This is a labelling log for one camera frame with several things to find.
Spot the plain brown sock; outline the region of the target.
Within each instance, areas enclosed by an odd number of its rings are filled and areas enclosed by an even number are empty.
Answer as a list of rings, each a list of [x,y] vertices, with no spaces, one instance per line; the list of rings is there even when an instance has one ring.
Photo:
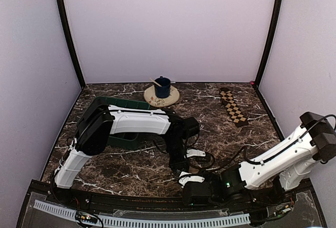
[[[200,171],[200,170],[197,169],[197,168],[190,167],[188,172],[191,173],[191,174],[198,174],[199,171]]]

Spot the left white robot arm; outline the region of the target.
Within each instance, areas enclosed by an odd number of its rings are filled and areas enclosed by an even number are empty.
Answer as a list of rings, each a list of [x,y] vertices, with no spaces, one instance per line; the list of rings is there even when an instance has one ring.
[[[188,171],[187,142],[199,132],[200,124],[194,117],[182,118],[173,111],[103,106],[78,124],[69,149],[52,176],[56,186],[53,195],[63,205],[74,201],[70,188],[75,177],[87,161],[105,150],[113,134],[158,134],[165,142],[170,169]]]

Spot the brown black checkered sock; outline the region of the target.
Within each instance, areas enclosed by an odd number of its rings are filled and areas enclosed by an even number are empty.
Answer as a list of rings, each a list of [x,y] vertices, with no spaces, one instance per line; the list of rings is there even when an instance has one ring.
[[[239,109],[231,90],[226,87],[221,87],[219,89],[219,94],[222,105],[234,125],[237,128],[249,125],[247,117],[245,117]]]

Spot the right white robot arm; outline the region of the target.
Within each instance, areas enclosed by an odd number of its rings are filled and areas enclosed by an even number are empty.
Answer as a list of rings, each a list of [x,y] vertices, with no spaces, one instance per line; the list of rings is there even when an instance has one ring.
[[[230,166],[230,158],[221,174],[214,170],[197,174],[182,173],[185,205],[227,205],[245,198],[265,181],[275,177],[274,187],[268,191],[273,204],[280,203],[288,192],[296,188],[317,162],[327,163],[335,157],[335,126],[322,116],[305,112],[301,125],[279,144],[255,157],[248,158],[248,146],[241,147],[235,156],[243,155],[243,162]]]

